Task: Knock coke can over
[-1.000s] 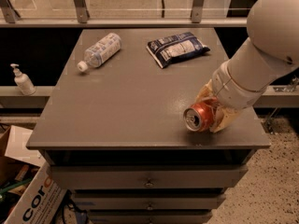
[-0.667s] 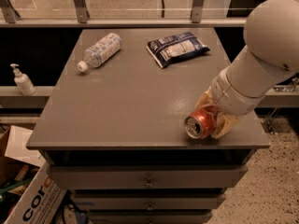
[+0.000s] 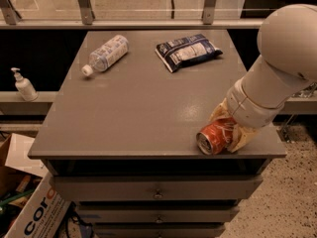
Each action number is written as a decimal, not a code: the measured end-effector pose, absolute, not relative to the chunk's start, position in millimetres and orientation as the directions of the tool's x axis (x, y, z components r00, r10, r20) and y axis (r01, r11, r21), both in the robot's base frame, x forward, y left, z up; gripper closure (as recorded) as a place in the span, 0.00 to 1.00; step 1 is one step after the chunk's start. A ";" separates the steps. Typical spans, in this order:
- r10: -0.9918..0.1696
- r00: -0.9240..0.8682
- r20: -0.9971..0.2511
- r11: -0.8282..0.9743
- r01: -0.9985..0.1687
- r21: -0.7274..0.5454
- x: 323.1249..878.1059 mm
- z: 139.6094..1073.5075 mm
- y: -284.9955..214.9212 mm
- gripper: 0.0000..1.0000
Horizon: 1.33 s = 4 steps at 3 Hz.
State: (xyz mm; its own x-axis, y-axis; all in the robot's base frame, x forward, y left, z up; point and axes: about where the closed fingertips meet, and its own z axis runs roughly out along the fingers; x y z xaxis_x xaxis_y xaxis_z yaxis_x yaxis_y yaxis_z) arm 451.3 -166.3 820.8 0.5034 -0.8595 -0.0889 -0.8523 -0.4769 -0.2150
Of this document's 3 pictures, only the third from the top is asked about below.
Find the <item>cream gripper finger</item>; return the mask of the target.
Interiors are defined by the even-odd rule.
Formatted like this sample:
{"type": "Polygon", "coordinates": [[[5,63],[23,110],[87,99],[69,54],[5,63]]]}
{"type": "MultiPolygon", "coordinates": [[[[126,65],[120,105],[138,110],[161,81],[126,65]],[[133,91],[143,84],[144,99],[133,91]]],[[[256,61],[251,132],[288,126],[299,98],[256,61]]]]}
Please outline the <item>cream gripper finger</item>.
{"type": "Polygon", "coordinates": [[[211,113],[209,120],[216,121],[220,119],[232,119],[233,116],[230,114],[228,109],[227,99],[224,98],[223,101],[216,106],[216,108],[211,113]]]}
{"type": "Polygon", "coordinates": [[[259,129],[244,127],[239,124],[235,125],[233,127],[233,139],[227,147],[227,150],[231,153],[238,151],[249,144],[259,131],[259,129]]]}

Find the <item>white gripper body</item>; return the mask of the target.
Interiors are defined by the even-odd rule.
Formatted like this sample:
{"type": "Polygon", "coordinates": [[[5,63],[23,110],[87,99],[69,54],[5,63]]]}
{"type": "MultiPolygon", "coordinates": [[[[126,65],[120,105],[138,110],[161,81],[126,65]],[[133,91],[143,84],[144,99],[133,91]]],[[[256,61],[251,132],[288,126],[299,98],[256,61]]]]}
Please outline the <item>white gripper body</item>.
{"type": "Polygon", "coordinates": [[[234,120],[243,127],[261,128],[268,125],[283,108],[279,104],[274,108],[257,105],[243,90],[242,83],[237,81],[226,94],[227,108],[234,120]]]}

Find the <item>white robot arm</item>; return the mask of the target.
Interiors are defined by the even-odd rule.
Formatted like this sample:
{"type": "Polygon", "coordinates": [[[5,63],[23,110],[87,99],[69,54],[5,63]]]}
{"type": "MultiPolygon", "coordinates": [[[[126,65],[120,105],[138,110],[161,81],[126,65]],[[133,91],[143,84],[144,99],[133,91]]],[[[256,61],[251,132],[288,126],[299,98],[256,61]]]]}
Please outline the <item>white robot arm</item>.
{"type": "Polygon", "coordinates": [[[197,144],[207,155],[248,144],[289,97],[317,79],[317,6],[293,4],[272,12],[259,28],[260,55],[228,90],[197,144]]]}

